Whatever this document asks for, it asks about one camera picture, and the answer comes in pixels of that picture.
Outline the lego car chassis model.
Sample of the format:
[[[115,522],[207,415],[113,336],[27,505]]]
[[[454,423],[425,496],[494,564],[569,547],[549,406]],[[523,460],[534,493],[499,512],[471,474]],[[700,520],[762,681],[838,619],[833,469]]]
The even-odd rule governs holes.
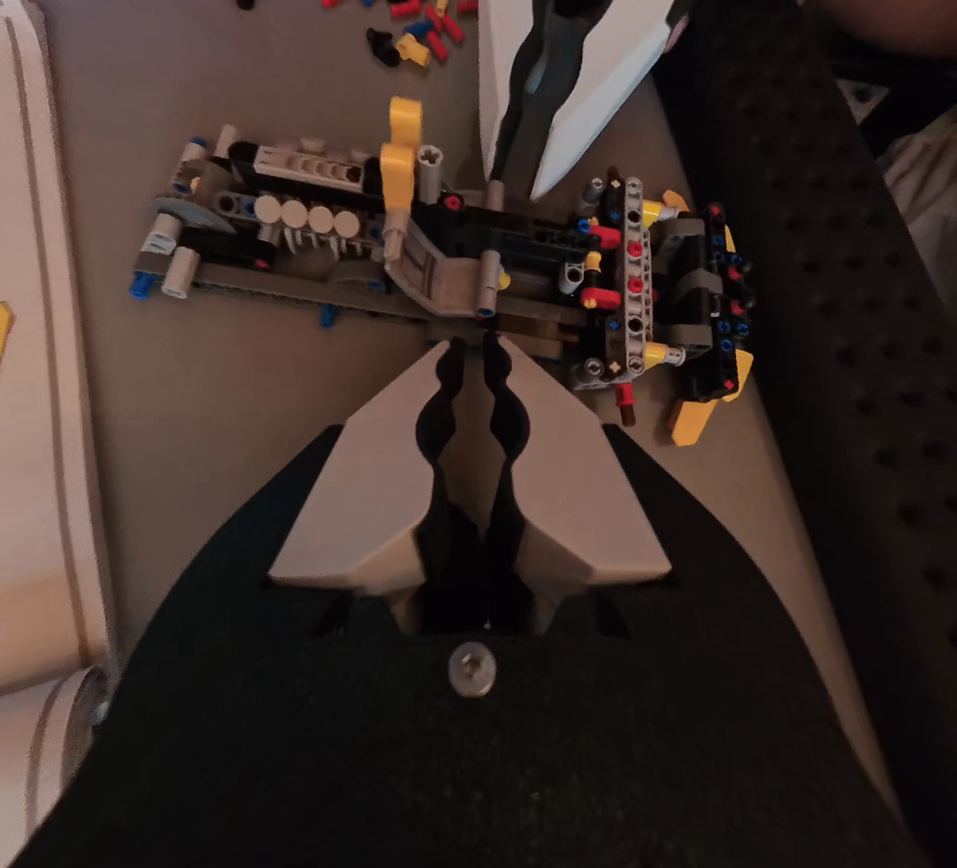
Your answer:
[[[634,425],[634,383],[676,369],[671,442],[696,444],[753,366],[755,299],[719,203],[648,199],[616,168],[568,216],[506,207],[504,185],[462,190],[422,138],[418,102],[393,98],[378,154],[317,138],[268,144],[226,125],[190,138],[150,228],[129,295],[194,291],[424,326],[431,343],[485,331],[560,366],[573,392],[611,392]]]

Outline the open lego instruction booklet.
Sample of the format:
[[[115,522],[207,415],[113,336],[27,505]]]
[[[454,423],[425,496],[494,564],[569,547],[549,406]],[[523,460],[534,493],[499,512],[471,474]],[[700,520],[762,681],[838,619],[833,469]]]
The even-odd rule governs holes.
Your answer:
[[[1,862],[112,687],[109,558],[44,15],[1,0]]]

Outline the black perforated chair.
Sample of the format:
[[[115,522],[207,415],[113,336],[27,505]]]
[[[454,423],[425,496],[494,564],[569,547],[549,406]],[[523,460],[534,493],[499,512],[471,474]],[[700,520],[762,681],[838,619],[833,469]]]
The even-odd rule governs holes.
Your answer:
[[[699,0],[652,75],[752,262],[753,373],[903,816],[955,866],[955,324],[795,0]]]

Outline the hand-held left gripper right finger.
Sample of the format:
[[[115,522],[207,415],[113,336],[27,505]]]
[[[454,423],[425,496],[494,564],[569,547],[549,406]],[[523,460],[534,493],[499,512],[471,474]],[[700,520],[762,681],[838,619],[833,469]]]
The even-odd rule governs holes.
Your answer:
[[[601,419],[509,338],[483,338],[503,454],[484,540],[489,628],[542,633],[568,597],[672,565]]]

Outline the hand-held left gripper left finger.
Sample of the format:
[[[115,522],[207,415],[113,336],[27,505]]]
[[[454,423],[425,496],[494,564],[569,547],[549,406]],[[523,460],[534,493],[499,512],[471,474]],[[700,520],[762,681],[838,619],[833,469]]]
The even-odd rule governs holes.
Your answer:
[[[421,628],[428,573],[417,532],[444,496],[438,458],[456,430],[465,344],[442,340],[341,427],[269,572],[281,587],[382,599],[399,628]]]

